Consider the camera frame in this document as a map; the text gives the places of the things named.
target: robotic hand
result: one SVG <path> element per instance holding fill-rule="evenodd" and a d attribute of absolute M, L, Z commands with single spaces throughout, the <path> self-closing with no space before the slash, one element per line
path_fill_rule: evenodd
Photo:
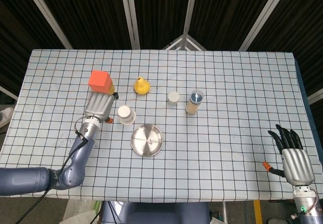
<path fill-rule="evenodd" d="M 318 194 L 309 187 L 314 182 L 315 176 L 308 154 L 303 150 L 296 132 L 288 131 L 279 125 L 276 125 L 276 128 L 280 137 L 275 132 L 268 131 L 268 133 L 276 142 L 284 170 L 274 169 L 267 162 L 263 162 L 263 166 L 272 174 L 286 177 L 287 182 L 293 186 L 293 196 L 298 213 L 291 215 L 291 219 L 300 218 L 302 224 L 323 223 Z"/>

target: robotic arm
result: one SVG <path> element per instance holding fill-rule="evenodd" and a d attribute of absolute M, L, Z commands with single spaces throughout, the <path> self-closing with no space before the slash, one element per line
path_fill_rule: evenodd
<path fill-rule="evenodd" d="M 87 119 L 76 131 L 70 151 L 71 164 L 61 170 L 45 167 L 0 168 L 0 196 L 35 193 L 48 189 L 65 190 L 77 187 L 85 178 L 85 166 L 101 128 L 100 123 L 109 119 L 109 113 L 118 94 L 94 92 L 85 110 Z"/>
<path fill-rule="evenodd" d="M 323 223 L 322 208 L 319 196 L 309 187 L 315 180 L 308 154 L 303 150 L 299 136 L 293 130 L 288 131 L 276 125 L 281 137 L 275 132 L 268 131 L 274 138 L 281 154 L 283 171 L 272 168 L 268 163 L 263 166 L 272 174 L 286 177 L 288 183 L 293 185 L 293 196 L 298 213 L 291 215 L 291 219 L 300 218 L 302 224 Z"/>

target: silver plate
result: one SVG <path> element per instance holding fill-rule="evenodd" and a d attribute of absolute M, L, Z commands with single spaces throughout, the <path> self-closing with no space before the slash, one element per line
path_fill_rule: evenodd
<path fill-rule="evenodd" d="M 142 156 L 153 156 L 159 152 L 163 145 L 163 135 L 153 125 L 138 127 L 131 136 L 132 149 Z"/>

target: white shoe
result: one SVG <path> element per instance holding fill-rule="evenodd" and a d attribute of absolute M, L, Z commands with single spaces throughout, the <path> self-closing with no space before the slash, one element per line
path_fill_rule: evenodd
<path fill-rule="evenodd" d="M 14 109 L 12 107 L 8 107 L 0 111 L 0 114 L 2 115 L 2 119 L 0 121 L 0 128 L 4 127 L 6 124 L 10 122 L 13 113 L 14 113 Z"/>

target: black cable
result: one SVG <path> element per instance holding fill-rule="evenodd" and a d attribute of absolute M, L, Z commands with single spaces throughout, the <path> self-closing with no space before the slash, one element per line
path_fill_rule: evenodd
<path fill-rule="evenodd" d="M 103 209 L 103 205 L 104 205 L 104 202 L 102 202 L 102 206 L 101 206 L 99 212 L 96 214 L 95 218 L 93 218 L 93 220 L 91 221 L 90 224 L 92 224 L 97 219 L 97 217 L 100 215 L 100 213 L 102 212 L 102 209 Z"/>
<path fill-rule="evenodd" d="M 111 211 L 111 213 L 112 213 L 113 220 L 115 221 L 115 224 L 117 224 L 117 221 L 116 221 L 115 215 L 114 215 L 113 210 L 112 210 L 112 204 L 111 204 L 109 201 L 108 201 L 107 203 L 109 204 L 109 207 L 110 207 L 110 211 Z"/>
<path fill-rule="evenodd" d="M 74 152 L 76 152 L 77 150 L 79 150 L 81 147 L 83 147 L 86 143 L 88 142 L 88 140 L 85 138 L 85 137 L 83 137 L 82 138 L 82 142 L 81 142 L 81 144 L 80 145 L 78 145 L 72 152 L 70 152 L 70 154 L 69 154 L 69 156 L 67 157 L 67 159 L 65 160 L 65 162 L 64 162 L 64 164 L 63 164 L 63 166 L 62 166 L 62 168 L 60 169 L 60 171 L 59 171 L 59 173 L 58 173 L 58 176 L 60 176 L 61 175 L 61 173 L 63 172 L 63 170 L 64 170 L 64 168 L 65 168 L 65 166 L 66 166 L 66 164 L 67 164 L 67 162 L 68 162 L 68 160 L 70 160 L 70 158 L 72 157 L 72 155 L 74 154 Z M 49 192 L 51 190 L 51 187 L 49 187 L 46 191 L 45 191 L 45 193 L 25 212 L 25 214 L 23 214 L 20 218 L 19 218 L 19 220 L 16 222 L 16 224 L 18 224 L 18 223 L 20 223 L 22 220 L 23 220 L 23 218 L 25 218 L 26 217 L 26 215 L 28 215 L 28 213 L 29 212 L 31 212 L 31 210 L 45 197 L 45 195 Z"/>
<path fill-rule="evenodd" d="M 19 218 L 19 220 L 16 222 L 16 224 L 18 224 L 18 223 L 20 223 L 22 220 L 23 220 L 23 218 L 25 218 L 26 217 L 26 215 L 28 215 L 29 214 L 29 212 L 31 212 L 31 210 L 45 197 L 45 195 L 50 191 L 50 189 L 51 188 L 49 188 L 49 189 L 47 189 L 46 191 L 45 191 L 45 193 L 43 193 L 43 195 L 28 209 L 28 211 L 26 211 L 25 212 L 25 214 L 23 214 L 20 218 Z"/>

